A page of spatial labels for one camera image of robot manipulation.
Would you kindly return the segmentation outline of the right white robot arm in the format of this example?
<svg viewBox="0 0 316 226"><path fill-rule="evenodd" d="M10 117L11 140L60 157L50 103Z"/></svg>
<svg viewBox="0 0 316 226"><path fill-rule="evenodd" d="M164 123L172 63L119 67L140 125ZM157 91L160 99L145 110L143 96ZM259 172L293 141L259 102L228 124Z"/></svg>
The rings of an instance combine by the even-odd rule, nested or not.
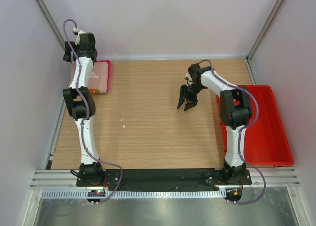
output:
<svg viewBox="0 0 316 226"><path fill-rule="evenodd" d="M186 83L180 86L177 108L187 111L198 104L198 94L203 89L213 91L220 98L220 119L226 127L227 147L222 178L234 184L246 173L244 139L247 125L252 118L251 95L246 87L240 87L222 78L209 64L190 65L185 76Z"/></svg>

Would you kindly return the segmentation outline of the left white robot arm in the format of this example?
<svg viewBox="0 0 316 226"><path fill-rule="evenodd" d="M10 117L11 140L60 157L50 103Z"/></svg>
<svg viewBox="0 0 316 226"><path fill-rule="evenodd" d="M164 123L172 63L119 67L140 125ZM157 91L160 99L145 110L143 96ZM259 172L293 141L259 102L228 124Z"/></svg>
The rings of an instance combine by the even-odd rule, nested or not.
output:
<svg viewBox="0 0 316 226"><path fill-rule="evenodd" d="M63 89L63 98L68 114L74 120L81 148L81 164L76 172L76 186L101 186L105 175L96 150L93 117L96 106L88 89L89 76L97 58L96 41L92 33L78 28L73 29L76 39L65 42L63 60L75 62L75 72L69 87Z"/></svg>

